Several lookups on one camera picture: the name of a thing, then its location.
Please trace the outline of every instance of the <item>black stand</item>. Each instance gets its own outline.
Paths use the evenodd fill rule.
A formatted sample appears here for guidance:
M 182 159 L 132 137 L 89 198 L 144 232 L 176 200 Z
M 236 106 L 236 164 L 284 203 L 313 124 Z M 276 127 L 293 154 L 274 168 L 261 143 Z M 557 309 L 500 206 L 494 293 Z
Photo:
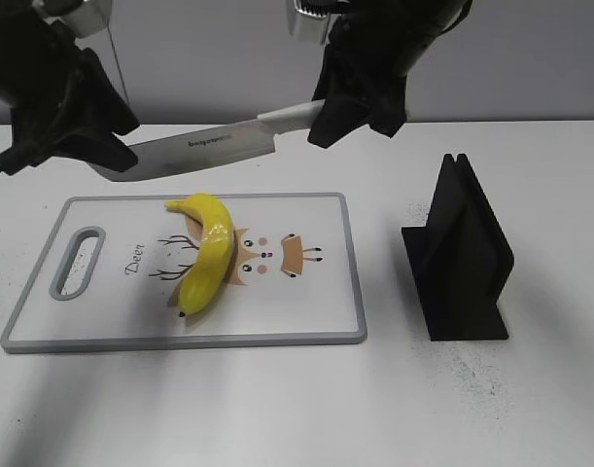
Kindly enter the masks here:
M 512 251 L 466 155 L 445 155 L 426 227 L 402 229 L 431 341 L 508 339 Z

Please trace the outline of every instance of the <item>yellow banana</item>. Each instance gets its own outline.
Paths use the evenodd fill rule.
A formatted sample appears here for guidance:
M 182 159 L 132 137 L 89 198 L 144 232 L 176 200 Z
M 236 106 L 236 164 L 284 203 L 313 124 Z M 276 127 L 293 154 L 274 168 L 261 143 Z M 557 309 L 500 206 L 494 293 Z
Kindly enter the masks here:
M 227 208 L 210 195 L 197 194 L 165 206 L 203 226 L 197 261 L 182 282 L 178 297 L 181 316 L 188 316 L 205 309 L 219 291 L 234 251 L 234 225 Z

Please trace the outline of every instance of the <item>white table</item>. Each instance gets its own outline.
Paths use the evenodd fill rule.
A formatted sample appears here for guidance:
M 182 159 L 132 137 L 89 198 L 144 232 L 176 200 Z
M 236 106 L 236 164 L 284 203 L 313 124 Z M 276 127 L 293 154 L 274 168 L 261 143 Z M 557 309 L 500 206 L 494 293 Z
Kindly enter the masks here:
M 361 130 L 328 151 L 304 136 L 151 182 L 57 160 L 0 176 L 0 333 L 67 198 L 193 192 L 344 193 L 369 330 L 335 347 L 0 348 L 0 466 L 594 466 L 594 122 Z M 510 341 L 428 339 L 400 227 L 424 222 L 446 152 L 468 153 L 515 253 Z

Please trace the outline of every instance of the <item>knife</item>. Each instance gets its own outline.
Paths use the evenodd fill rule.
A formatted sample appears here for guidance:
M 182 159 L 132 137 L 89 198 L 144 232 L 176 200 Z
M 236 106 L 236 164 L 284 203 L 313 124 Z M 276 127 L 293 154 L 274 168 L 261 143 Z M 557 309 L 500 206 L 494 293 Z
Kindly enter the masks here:
M 134 182 L 196 172 L 275 152 L 276 134 L 308 129 L 325 101 L 316 100 L 217 126 L 130 146 L 139 162 L 126 172 L 91 167 L 114 182 Z

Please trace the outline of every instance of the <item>white cutting board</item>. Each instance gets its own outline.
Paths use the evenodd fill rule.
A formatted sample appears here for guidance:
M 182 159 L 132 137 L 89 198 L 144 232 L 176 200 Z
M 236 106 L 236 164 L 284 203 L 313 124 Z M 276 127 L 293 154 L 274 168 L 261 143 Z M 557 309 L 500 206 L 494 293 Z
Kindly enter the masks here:
M 238 257 L 212 306 L 186 319 L 171 299 L 179 280 L 167 279 L 194 263 L 191 246 L 199 241 L 183 214 L 165 210 L 173 198 L 184 197 L 70 199 L 1 338 L 5 349 L 356 343 L 366 337 L 342 195 L 218 196 L 238 233 Z M 87 227 L 104 236 L 87 288 L 57 300 L 51 293 L 57 270 L 75 233 Z

